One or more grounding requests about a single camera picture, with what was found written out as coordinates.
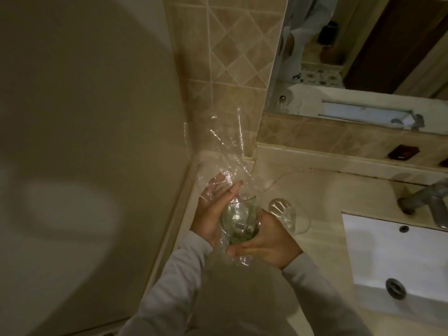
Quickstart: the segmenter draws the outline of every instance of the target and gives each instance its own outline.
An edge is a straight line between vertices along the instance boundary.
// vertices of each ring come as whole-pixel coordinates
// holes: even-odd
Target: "sink drain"
[[[396,280],[395,278],[389,278],[386,281],[386,289],[389,295],[391,295],[391,297],[394,299],[403,300],[406,297],[405,287],[400,283],[400,281]]]

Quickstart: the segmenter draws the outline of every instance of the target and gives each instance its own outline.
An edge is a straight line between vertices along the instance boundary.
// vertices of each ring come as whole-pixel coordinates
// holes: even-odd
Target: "glass cup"
[[[220,217],[221,226],[230,244],[246,242],[258,232],[257,198],[240,194],[227,205]]]

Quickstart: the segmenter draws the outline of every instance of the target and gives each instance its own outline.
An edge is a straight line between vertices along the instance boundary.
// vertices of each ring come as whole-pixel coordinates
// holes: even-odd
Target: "faucet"
[[[435,224],[448,229],[448,208],[444,203],[444,197],[448,196],[448,178],[444,178],[426,186],[409,197],[398,199],[398,206],[406,214],[414,214],[415,209],[428,205]]]

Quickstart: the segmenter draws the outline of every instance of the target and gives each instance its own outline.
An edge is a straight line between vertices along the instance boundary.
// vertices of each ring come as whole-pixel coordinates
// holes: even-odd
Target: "person's left hand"
[[[221,212],[238,195],[238,189],[242,185],[240,180],[230,188],[223,187],[217,190],[218,184],[224,180],[225,175],[222,173],[210,180],[199,197],[198,207],[190,227],[190,231],[209,242],[212,248],[215,248],[221,237],[219,227]]]

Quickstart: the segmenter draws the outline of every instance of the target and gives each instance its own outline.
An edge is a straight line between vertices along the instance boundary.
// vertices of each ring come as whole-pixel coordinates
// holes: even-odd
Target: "person's right hand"
[[[258,234],[250,241],[230,245],[227,255],[240,257],[257,254],[273,266],[283,269],[303,253],[294,238],[273,214],[261,210],[258,219],[260,220]]]

